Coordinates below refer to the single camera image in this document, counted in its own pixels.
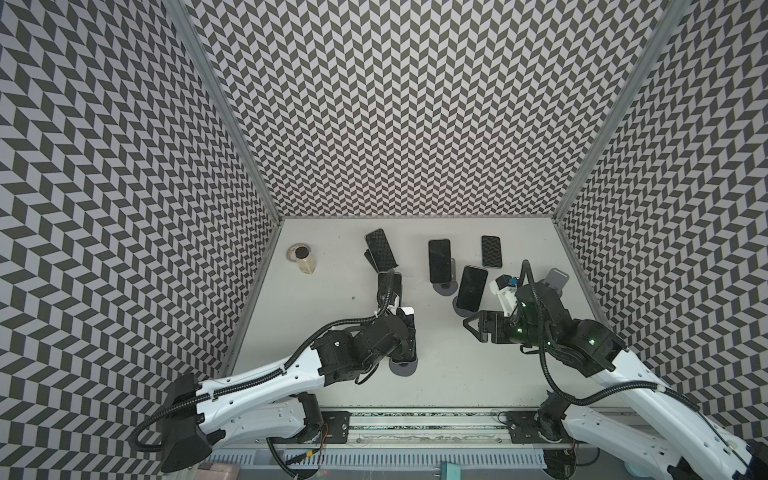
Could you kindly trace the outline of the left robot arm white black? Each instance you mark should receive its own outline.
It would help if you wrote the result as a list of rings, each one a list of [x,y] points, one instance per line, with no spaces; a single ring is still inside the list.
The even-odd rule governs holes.
[[[314,391],[362,383],[380,362],[414,357],[414,311],[405,307],[365,325],[327,331],[294,360],[202,382],[182,375],[168,388],[164,406],[170,412],[159,421],[160,470],[192,467],[233,443],[309,442],[323,428]]]

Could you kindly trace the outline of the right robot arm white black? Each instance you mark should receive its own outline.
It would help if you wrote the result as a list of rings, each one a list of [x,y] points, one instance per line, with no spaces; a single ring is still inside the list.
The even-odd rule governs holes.
[[[550,387],[534,413],[508,413],[513,441],[587,443],[653,479],[766,478],[766,443],[716,425],[612,330],[573,318],[550,285],[495,294],[502,309],[478,311],[464,328],[482,343],[535,354]]]

